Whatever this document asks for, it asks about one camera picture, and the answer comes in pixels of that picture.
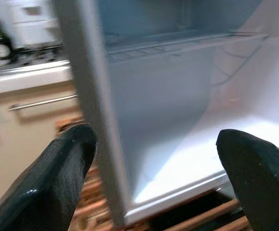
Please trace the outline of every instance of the refrigerator shelf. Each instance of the refrigerator shelf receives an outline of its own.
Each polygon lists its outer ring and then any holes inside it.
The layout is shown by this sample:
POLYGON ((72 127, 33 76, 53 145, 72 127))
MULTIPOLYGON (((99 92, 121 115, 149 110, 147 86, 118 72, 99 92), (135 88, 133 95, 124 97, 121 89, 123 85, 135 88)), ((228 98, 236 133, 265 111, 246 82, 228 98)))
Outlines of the refrigerator shelf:
POLYGON ((114 46, 108 49, 110 63, 121 63, 133 59, 141 59, 158 55, 179 55, 186 51, 195 51, 207 47, 222 46, 235 42, 248 41, 253 39, 264 39, 268 35, 262 33, 223 33, 191 38, 182 38, 171 41, 154 41, 145 43, 133 43, 128 46, 114 46))

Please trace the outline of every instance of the metal handle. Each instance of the metal handle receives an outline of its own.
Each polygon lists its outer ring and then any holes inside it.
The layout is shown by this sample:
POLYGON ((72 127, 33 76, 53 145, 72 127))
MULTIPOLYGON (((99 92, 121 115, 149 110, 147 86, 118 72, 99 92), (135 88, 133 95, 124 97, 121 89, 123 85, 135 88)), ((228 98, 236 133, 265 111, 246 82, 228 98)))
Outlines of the metal handle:
POLYGON ((44 100, 44 101, 40 101, 40 102, 36 102, 36 103, 29 103, 29 104, 23 104, 23 105, 14 104, 9 107, 8 111, 9 112, 17 111, 17 110, 21 110, 24 108, 35 107, 35 106, 48 104, 48 103, 54 103, 54 102, 63 101, 63 100, 69 100, 69 99, 76 98, 76 97, 77 97, 77 95, 69 95, 69 96, 60 97, 60 98, 56 98, 56 99, 44 100))

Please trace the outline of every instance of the white appliance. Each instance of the white appliance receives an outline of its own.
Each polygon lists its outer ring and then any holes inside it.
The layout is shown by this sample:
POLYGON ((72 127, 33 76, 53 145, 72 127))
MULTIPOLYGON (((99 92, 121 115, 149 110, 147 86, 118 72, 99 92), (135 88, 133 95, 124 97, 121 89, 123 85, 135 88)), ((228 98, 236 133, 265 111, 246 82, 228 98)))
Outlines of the white appliance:
POLYGON ((117 226, 227 182, 222 129, 279 147, 279 0, 54 3, 117 226))
POLYGON ((61 43, 50 0, 10 0, 11 19, 21 44, 29 48, 61 43))

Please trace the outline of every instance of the refrigerator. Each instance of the refrigerator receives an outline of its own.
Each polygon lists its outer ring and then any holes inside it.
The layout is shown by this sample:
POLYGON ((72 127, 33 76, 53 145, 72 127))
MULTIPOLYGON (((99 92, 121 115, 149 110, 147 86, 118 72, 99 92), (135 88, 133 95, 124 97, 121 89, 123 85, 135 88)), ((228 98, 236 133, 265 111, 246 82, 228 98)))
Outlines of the refrigerator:
POLYGON ((279 0, 53 0, 117 227, 228 182, 234 128, 279 148, 279 0))

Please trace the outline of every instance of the kitchen counter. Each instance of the kitchen counter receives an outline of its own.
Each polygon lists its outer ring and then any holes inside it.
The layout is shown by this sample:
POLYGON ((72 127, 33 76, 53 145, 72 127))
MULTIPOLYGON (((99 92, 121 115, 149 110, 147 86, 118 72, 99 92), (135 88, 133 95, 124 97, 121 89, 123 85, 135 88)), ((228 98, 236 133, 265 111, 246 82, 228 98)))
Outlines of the kitchen counter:
POLYGON ((69 61, 59 57, 54 62, 28 66, 7 64, 0 68, 0 93, 66 82, 72 79, 69 61))

